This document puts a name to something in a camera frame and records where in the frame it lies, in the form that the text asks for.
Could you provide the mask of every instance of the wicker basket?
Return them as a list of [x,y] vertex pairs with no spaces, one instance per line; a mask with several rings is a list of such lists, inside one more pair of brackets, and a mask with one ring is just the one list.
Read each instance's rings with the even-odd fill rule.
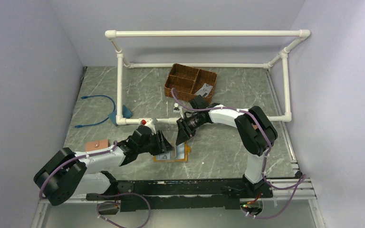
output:
[[216,86],[216,76],[217,74],[214,72],[175,63],[164,84],[164,95],[173,97],[171,89],[175,88],[178,91],[179,100],[190,101],[196,97],[195,93],[203,84],[207,83],[213,86],[209,95],[204,97],[205,101],[210,104]]

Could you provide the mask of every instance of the gray marble tabletop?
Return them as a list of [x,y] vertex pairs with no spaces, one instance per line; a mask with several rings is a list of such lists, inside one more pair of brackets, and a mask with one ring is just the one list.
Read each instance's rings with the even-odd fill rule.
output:
[[[237,108],[260,106],[267,115],[277,110],[267,80],[261,68],[204,68],[218,74],[212,102]],[[179,117],[173,112],[174,100],[164,96],[164,83],[170,68],[124,68],[123,102],[133,112],[133,118]],[[111,101],[103,97],[80,99],[85,95],[107,95],[116,101],[117,68],[88,67],[82,83],[65,146],[73,151],[85,151],[88,141],[101,139],[123,140],[136,125],[115,126],[108,120],[100,125],[75,128],[78,124],[92,124],[112,111]],[[268,177],[293,177],[291,158],[280,123],[274,123],[279,138],[275,141],[267,163]],[[168,141],[174,145],[176,125],[158,124]],[[118,180],[175,180],[207,178],[239,178],[247,166],[247,154],[236,128],[207,124],[197,130],[188,141],[191,153],[186,162],[154,162],[148,153],[123,167],[107,170]]]

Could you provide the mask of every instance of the pvc pipe frame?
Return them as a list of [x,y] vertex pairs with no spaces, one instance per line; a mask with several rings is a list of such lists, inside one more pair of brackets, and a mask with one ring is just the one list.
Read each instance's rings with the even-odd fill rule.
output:
[[[290,109],[290,87],[289,87],[289,71],[288,71],[288,53],[297,46],[301,41],[307,39],[311,32],[307,29],[297,31],[254,31],[254,30],[217,30],[217,31],[116,31],[108,30],[105,35],[113,43],[117,53],[117,110],[122,110],[122,78],[123,65],[127,68],[135,67],[171,67],[173,63],[131,63],[123,54],[122,48],[117,43],[117,37],[230,37],[230,36],[246,36],[246,37],[276,37],[291,36],[298,37],[287,47],[284,47],[277,56],[268,63],[181,63],[190,67],[259,67],[270,70],[271,67],[282,59],[283,70],[283,88],[285,96],[285,114],[281,116],[268,116],[270,121],[290,122],[292,120],[292,112]],[[117,112],[116,122],[118,125],[140,124],[141,121],[150,118],[126,119],[122,112]],[[157,119],[161,124],[176,124],[178,118]]]

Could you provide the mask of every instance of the wall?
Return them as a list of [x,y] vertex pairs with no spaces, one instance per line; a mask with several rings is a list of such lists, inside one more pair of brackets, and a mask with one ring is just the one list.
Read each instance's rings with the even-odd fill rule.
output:
[[34,174],[62,147],[82,65],[45,0],[0,0],[0,228],[30,227]]
[[[116,30],[289,30],[304,0],[51,0],[85,66],[114,66]],[[135,63],[266,63],[283,38],[120,38]]]
[[294,151],[327,227],[365,227],[365,1],[306,1],[299,28],[312,35],[289,54]]

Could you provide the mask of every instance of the blue cord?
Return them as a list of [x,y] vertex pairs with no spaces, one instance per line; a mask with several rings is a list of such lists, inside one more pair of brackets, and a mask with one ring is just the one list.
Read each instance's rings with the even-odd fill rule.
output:
[[[106,95],[92,95],[92,96],[83,96],[81,97],[82,99],[86,99],[86,98],[89,98],[89,97],[95,97],[95,96],[103,96],[103,97],[107,97],[108,99],[111,100],[111,102],[113,102],[113,105],[114,105],[114,108],[113,108],[113,112],[115,111],[115,102],[112,98],[110,98],[109,96],[106,96]],[[99,125],[99,124],[102,124],[104,123],[106,120],[108,120],[108,117],[106,119],[104,119],[103,121],[100,121],[98,123],[92,123],[92,124],[86,124],[86,125],[76,125],[75,128],[81,128],[81,127],[90,127],[90,126],[96,126],[96,125]]]

